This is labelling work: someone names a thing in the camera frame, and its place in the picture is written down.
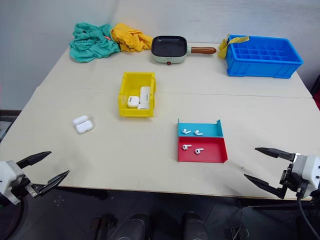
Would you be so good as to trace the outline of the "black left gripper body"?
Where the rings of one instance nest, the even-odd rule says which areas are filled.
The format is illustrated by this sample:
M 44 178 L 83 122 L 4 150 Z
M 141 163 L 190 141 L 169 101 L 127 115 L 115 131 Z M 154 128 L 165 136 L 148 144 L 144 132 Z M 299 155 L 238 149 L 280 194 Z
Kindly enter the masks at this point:
M 31 195 L 33 198 L 41 196 L 38 186 L 34 185 L 27 176 L 23 176 L 21 182 L 14 186 L 11 192 L 18 199 L 22 199 L 27 195 Z

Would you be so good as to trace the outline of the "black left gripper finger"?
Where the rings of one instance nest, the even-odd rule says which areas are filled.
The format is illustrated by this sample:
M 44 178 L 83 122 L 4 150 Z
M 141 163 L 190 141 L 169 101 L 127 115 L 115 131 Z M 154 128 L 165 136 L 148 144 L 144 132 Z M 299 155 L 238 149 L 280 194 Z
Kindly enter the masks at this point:
M 32 166 L 32 165 L 42 161 L 45 157 L 47 157 L 51 153 L 52 153 L 51 151 L 43 151 L 40 153 L 36 153 L 36 154 L 30 155 L 30 156 L 18 161 L 16 164 L 21 169 L 23 169 L 27 166 Z
M 42 188 L 39 188 L 37 191 L 38 195 L 45 195 L 49 191 L 51 191 L 53 188 L 57 187 L 70 173 L 70 170 L 67 170 L 63 173 L 58 174 L 57 176 L 50 179 L 45 186 Z

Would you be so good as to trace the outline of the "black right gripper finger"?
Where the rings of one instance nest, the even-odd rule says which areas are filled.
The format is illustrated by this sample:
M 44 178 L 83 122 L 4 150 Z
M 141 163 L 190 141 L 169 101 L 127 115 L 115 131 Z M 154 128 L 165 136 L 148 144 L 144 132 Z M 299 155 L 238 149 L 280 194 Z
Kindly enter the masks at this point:
M 273 158 L 285 159 L 290 162 L 293 162 L 295 159 L 295 156 L 296 156 L 295 153 L 286 152 L 286 151 L 279 150 L 276 148 L 256 147 L 255 150 L 259 151 L 260 153 L 265 154 L 267 156 L 270 156 Z
M 282 187 L 278 187 L 278 188 L 275 188 L 275 187 L 272 187 L 269 185 L 268 182 L 266 181 L 263 181 L 259 178 L 256 178 L 256 177 L 253 177 L 253 176 L 250 176 L 250 175 L 247 175 L 247 174 L 244 174 L 244 176 L 250 181 L 252 182 L 254 185 L 256 185 L 258 188 L 270 193 L 270 194 L 273 194 L 275 196 L 277 196 L 278 198 L 280 199 L 284 199 L 285 198 L 285 195 L 286 195 L 286 192 L 287 192 L 287 187 L 286 186 L 282 186 Z

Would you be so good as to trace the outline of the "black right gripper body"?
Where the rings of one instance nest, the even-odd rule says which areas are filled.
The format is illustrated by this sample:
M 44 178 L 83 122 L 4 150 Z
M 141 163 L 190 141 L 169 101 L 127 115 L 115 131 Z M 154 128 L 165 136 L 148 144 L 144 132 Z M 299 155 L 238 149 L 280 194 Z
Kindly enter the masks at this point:
M 304 199 L 308 196 L 309 181 L 303 178 L 304 163 L 290 163 L 286 170 L 283 171 L 279 189 L 279 198 L 284 199 L 287 189 L 296 192 L 296 197 Z

